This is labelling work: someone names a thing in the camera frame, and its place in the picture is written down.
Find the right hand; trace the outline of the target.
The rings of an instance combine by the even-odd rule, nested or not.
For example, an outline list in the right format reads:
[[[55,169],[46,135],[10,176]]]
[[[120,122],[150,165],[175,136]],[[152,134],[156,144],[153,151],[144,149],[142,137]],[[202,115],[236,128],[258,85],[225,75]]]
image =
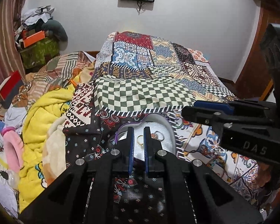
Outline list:
[[[280,171],[275,172],[273,167],[259,161],[257,164],[256,185],[260,188],[257,202],[275,208],[280,203]]]

